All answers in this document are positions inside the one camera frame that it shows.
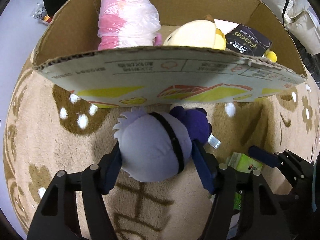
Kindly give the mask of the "green tissue pack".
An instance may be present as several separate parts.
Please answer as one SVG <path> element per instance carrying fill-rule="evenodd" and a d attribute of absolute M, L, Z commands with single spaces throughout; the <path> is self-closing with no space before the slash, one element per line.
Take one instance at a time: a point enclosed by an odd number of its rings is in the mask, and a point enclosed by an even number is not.
<path fill-rule="evenodd" d="M 233 152 L 232 155 L 228 157 L 227 165 L 242 173 L 251 173 L 253 170 L 261 171 L 263 168 L 262 163 L 254 160 L 244 153 L 239 152 Z M 236 189 L 233 205 L 234 214 L 239 213 L 241 210 L 242 188 L 243 186 L 240 184 Z"/>

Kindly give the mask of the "lavender purple plush doll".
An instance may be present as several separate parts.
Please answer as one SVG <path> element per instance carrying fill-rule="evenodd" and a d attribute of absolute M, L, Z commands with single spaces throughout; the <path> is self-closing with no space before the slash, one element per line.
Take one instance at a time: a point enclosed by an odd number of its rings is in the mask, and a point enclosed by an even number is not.
<path fill-rule="evenodd" d="M 143 107 L 121 113 L 114 125 L 122 168 L 133 179 L 164 181 L 184 170 L 191 158 L 193 141 L 218 148 L 203 108 L 176 106 L 170 112 L 147 113 Z"/>

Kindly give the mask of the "white pink soft pad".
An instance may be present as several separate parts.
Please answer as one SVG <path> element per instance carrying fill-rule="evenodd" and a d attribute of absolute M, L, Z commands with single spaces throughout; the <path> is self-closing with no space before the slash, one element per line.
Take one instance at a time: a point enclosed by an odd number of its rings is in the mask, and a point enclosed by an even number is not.
<path fill-rule="evenodd" d="M 220 29 L 223 34 L 228 34 L 230 33 L 234 28 L 236 28 L 239 24 L 230 22 L 230 21 L 225 21 L 225 20 L 219 20 L 215 19 L 215 24 L 217 29 Z"/>

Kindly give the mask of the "yellow round plush toy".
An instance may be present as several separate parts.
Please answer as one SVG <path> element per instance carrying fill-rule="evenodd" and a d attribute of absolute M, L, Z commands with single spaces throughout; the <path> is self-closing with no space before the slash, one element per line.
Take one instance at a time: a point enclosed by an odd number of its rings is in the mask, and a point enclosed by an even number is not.
<path fill-rule="evenodd" d="M 207 15 L 203 20 L 191 21 L 177 28 L 163 45 L 225 50 L 226 43 L 224 33 L 217 28 L 213 17 Z"/>

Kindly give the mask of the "pink towel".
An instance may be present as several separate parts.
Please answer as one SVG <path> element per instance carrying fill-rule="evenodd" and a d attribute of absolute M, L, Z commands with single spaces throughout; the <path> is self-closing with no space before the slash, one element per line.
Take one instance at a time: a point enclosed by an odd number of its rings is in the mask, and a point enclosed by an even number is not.
<path fill-rule="evenodd" d="M 149 0 L 101 0 L 99 50 L 158 46 L 160 29 L 159 13 Z"/>

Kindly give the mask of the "white yellow duck plush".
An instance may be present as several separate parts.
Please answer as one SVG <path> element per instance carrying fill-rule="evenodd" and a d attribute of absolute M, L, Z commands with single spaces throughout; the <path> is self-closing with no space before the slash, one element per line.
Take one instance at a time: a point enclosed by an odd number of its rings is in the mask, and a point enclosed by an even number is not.
<path fill-rule="evenodd" d="M 264 55 L 264 58 L 267 58 L 268 60 L 270 60 L 271 62 L 277 62 L 277 55 L 274 51 L 271 50 L 267 50 Z"/>

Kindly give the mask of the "beige patterned carpet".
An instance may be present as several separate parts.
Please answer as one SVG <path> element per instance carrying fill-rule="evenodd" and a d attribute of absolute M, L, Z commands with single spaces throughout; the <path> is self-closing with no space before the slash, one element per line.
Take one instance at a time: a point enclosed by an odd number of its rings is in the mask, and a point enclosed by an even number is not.
<path fill-rule="evenodd" d="M 205 104 L 204 109 L 221 142 L 206 151 L 220 162 L 252 145 L 269 152 L 290 150 L 307 161 L 319 154 L 319 87 L 311 76 L 263 100 Z M 3 140 L 7 187 L 24 231 L 57 171 L 83 171 L 112 150 L 120 113 L 77 98 L 25 62 Z M 104 203 L 119 239 L 197 239 L 212 207 L 193 163 L 161 183 L 140 183 L 120 172 Z"/>

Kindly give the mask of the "brown cardboard box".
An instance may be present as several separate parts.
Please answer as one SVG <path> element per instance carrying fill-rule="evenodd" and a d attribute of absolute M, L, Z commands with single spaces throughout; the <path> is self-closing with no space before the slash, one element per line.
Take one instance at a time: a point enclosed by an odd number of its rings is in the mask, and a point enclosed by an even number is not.
<path fill-rule="evenodd" d="M 35 71 L 102 108 L 155 103 L 252 102 L 306 80 L 297 48 L 260 0 L 150 0 L 161 34 L 211 15 L 242 23 L 272 42 L 277 61 L 194 47 L 98 50 L 101 0 L 68 0 L 54 15 L 32 58 Z"/>

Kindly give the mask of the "cream hanging garment cover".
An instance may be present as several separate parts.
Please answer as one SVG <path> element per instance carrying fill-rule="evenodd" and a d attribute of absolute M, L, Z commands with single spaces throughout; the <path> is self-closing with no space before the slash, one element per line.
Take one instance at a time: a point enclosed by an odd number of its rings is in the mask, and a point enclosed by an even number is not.
<path fill-rule="evenodd" d="M 319 20 L 308 0 L 262 1 L 309 54 L 319 54 Z"/>

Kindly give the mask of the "plastic bag of snacks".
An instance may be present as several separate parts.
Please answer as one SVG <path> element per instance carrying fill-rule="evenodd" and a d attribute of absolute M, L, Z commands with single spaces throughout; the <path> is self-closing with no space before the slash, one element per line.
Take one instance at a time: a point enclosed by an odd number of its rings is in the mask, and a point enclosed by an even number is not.
<path fill-rule="evenodd" d="M 52 17 L 48 15 L 43 3 L 37 3 L 37 6 L 33 10 L 31 16 L 45 25 L 48 25 L 52 21 Z"/>

